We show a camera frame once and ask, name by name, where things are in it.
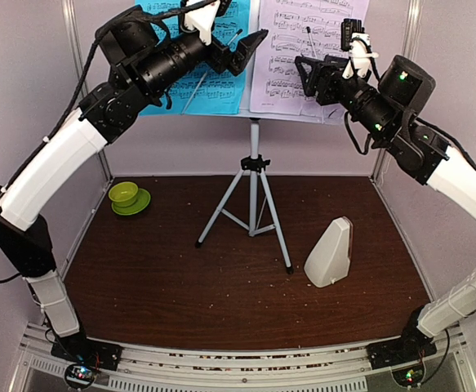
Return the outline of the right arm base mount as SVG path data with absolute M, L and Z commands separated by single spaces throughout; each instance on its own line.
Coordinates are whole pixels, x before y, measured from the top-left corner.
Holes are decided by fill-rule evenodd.
M 425 359 L 436 353 L 433 343 L 404 345 L 399 339 L 367 346 L 371 368 L 388 368 L 397 385 L 408 389 L 419 387 L 426 379 Z

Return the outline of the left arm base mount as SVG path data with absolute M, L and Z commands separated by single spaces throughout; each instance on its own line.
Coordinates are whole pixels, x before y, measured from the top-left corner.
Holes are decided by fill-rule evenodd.
M 103 371 L 116 371 L 122 356 L 122 347 L 113 343 L 88 341 L 84 354 L 72 354 L 59 342 L 51 347 L 53 357 L 69 362 L 64 370 L 65 383 L 75 390 L 91 387 Z

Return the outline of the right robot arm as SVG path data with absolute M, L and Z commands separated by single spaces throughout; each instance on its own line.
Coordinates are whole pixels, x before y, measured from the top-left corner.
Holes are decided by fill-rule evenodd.
M 451 136 L 418 116 L 434 91 L 434 78 L 396 55 L 373 87 L 353 64 L 334 56 L 295 59 L 306 96 L 320 105 L 341 104 L 367 130 L 374 149 L 388 151 L 410 177 L 476 220 L 476 164 Z M 476 268 L 449 293 L 415 310 L 401 336 L 387 346 L 400 359 L 412 360 L 441 331 L 475 311 Z

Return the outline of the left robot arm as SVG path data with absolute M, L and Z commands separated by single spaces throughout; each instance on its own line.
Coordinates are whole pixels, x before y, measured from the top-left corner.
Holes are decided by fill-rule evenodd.
M 219 2 L 187 3 L 156 15 L 131 7 L 96 30 L 93 51 L 109 62 L 109 78 L 82 96 L 75 92 L 49 136 L 0 189 L 0 248 L 33 289 L 61 347 L 77 363 L 94 354 L 57 272 L 41 211 L 56 191 L 93 155 L 111 145 L 147 107 L 171 108 L 171 87 L 206 64 L 241 74 L 267 31 L 218 40 Z

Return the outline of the white metronome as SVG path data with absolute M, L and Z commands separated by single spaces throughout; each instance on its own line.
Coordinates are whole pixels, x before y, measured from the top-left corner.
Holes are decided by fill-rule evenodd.
M 333 220 L 305 262 L 304 272 L 315 287 L 327 287 L 348 276 L 352 243 L 352 222 L 346 216 Z

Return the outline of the blue sheet music page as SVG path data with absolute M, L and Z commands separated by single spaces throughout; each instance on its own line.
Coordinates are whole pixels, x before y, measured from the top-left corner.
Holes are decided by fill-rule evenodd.
M 235 51 L 238 40 L 249 33 L 249 16 L 248 1 L 231 2 L 225 15 L 216 18 L 214 36 Z M 201 63 L 171 87 L 170 109 L 166 108 L 167 100 L 162 98 L 161 107 L 150 105 L 140 115 L 236 115 L 246 86 L 246 76 L 245 72 L 237 77 L 228 71 L 218 74 Z

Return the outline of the white perforated music stand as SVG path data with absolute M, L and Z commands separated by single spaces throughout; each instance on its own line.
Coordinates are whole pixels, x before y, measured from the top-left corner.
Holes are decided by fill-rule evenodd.
M 268 165 L 270 165 L 270 161 L 264 159 L 260 154 L 260 119 L 258 117 L 250 117 L 250 153 L 248 156 L 241 159 L 238 172 L 223 194 L 202 233 L 200 233 L 195 243 L 195 247 L 199 249 L 204 244 L 211 228 L 220 215 L 227 216 L 231 221 L 245 229 L 248 236 L 251 238 L 273 230 L 278 238 L 285 269 L 288 274 L 293 274 L 294 267 L 289 257 L 281 223 L 275 207 L 274 197 L 271 193 L 266 174 L 266 168 Z M 246 172 L 249 173 L 250 177 L 247 223 L 225 208 L 230 196 L 235 191 L 239 181 Z

